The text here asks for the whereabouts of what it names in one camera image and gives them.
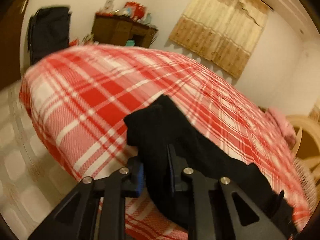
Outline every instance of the bed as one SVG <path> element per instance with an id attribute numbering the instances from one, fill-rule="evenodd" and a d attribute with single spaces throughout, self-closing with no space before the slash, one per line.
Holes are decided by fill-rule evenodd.
<path id="1" fill-rule="evenodd" d="M 229 156 L 254 162 L 273 190 L 285 192 L 301 230 L 308 204 L 279 131 L 244 95 L 184 55 L 138 47 L 81 46 L 31 67 L 20 100 L 50 154 L 76 180 L 108 176 L 137 149 L 126 144 L 123 118 L 169 95 L 203 135 Z M 126 233 L 138 240 L 187 239 L 148 197 L 126 199 Z"/>

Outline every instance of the dresser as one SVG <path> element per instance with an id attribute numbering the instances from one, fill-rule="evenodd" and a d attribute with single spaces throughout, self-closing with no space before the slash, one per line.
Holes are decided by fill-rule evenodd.
<path id="1" fill-rule="evenodd" d="M 135 46 L 144 48 L 150 47 L 157 31 L 129 17 L 99 13 L 96 13 L 92 27 L 94 41 L 125 46 L 128 40 L 134 40 Z"/>

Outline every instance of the silver bolt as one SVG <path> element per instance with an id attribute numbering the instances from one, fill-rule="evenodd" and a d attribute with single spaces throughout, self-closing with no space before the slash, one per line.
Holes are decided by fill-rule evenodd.
<path id="1" fill-rule="evenodd" d="M 228 185 L 230 183 L 230 179 L 228 177 L 222 177 L 220 181 L 224 185 Z"/>
<path id="2" fill-rule="evenodd" d="M 82 179 L 82 182 L 83 182 L 84 184 L 90 184 L 90 183 L 92 182 L 92 178 L 91 178 L 91 177 L 84 177 L 84 178 Z"/>
<path id="3" fill-rule="evenodd" d="M 121 168 L 121 169 L 119 170 L 119 172 L 120 172 L 121 174 L 128 174 L 128 173 L 129 173 L 129 169 L 128 169 L 127 167 L 123 167 L 123 168 Z"/>
<path id="4" fill-rule="evenodd" d="M 189 167 L 184 168 L 184 169 L 183 169 L 183 172 L 184 172 L 185 174 L 190 175 L 190 174 L 193 173 L 193 168 L 189 168 Z"/>

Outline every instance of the black suitcase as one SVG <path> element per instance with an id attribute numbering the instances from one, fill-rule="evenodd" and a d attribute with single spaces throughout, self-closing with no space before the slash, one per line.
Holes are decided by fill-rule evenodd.
<path id="1" fill-rule="evenodd" d="M 28 50 L 31 65 L 45 56 L 69 47 L 70 16 L 68 7 L 39 9 L 30 18 Z"/>

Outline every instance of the red plaid bedspread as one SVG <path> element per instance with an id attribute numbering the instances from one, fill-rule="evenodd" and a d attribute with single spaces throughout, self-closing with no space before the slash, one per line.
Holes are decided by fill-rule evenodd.
<path id="1" fill-rule="evenodd" d="M 20 100 L 49 152 L 79 181 L 108 176 L 137 154 L 126 145 L 123 118 L 163 93 L 226 154 L 256 163 L 277 193 L 284 190 L 298 227 L 306 224 L 307 202 L 284 139 L 257 106 L 193 59 L 137 47 L 72 47 L 27 71 Z M 146 190 L 126 200 L 126 232 L 138 240 L 187 239 Z"/>

